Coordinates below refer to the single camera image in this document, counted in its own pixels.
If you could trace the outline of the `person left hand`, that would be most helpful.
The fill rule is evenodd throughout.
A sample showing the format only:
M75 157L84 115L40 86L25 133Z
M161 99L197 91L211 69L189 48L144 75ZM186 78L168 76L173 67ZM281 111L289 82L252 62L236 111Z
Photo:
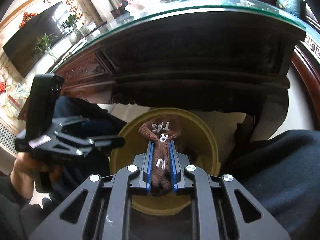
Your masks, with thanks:
M55 184L62 172L60 165L47 165L42 161L34 159L30 153L19 152L12 172L10 181L18 194L23 198L31 199L34 192L34 184L38 185L40 172L48 172L52 184Z

